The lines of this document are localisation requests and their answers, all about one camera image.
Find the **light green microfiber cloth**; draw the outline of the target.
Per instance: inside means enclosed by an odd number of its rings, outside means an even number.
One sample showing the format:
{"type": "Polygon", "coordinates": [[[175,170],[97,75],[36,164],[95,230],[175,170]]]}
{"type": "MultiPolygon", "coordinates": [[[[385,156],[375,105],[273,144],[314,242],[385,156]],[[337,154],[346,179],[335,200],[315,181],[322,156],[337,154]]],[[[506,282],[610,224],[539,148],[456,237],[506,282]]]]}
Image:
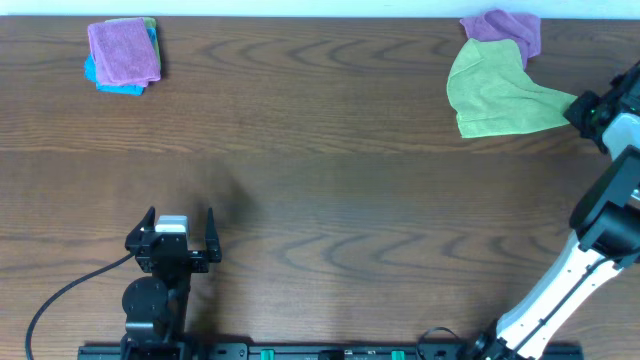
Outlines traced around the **light green microfiber cloth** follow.
{"type": "Polygon", "coordinates": [[[565,126],[575,95],[536,84],[510,40],[468,40],[446,84],[463,138],[531,134],[565,126]]]}

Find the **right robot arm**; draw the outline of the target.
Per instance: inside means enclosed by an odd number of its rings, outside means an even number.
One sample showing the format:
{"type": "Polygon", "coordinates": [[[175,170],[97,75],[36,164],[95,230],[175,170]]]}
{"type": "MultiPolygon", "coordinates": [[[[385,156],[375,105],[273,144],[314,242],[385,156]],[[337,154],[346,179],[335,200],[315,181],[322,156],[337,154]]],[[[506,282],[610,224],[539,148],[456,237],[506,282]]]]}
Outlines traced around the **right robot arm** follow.
{"type": "Polygon", "coordinates": [[[468,359],[580,359],[577,345],[550,340],[599,287],[639,261],[639,67],[603,95],[586,91],[565,111],[581,137],[612,159],[569,219],[559,257],[527,296],[467,351],[468,359]]]}

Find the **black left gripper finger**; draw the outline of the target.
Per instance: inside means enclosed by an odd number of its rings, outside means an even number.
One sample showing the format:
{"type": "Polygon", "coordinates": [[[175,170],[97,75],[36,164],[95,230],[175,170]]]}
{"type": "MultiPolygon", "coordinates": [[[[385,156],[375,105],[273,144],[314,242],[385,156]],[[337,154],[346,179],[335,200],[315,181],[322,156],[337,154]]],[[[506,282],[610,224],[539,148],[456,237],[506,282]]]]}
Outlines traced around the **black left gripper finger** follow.
{"type": "Polygon", "coordinates": [[[209,208],[206,217],[205,227],[205,246],[208,253],[220,253],[221,247],[219,243],[219,236],[216,229],[215,219],[213,215],[213,209],[209,208]]]}
{"type": "Polygon", "coordinates": [[[153,231],[155,227],[155,207],[151,206],[142,220],[138,224],[138,229],[142,232],[153,231]]]}

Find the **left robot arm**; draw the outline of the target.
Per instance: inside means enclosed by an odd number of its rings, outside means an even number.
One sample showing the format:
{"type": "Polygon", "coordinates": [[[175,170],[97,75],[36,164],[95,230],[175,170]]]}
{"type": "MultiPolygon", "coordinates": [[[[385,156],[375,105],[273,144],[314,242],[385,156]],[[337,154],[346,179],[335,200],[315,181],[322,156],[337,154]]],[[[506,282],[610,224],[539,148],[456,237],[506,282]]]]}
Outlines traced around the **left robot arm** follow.
{"type": "Polygon", "coordinates": [[[123,359],[206,359],[206,347],[185,332],[191,276],[222,260],[212,210],[207,211],[204,248],[188,246],[189,222],[182,215],[155,216],[151,207],[125,239],[143,277],[122,296],[126,314],[123,359]]]}

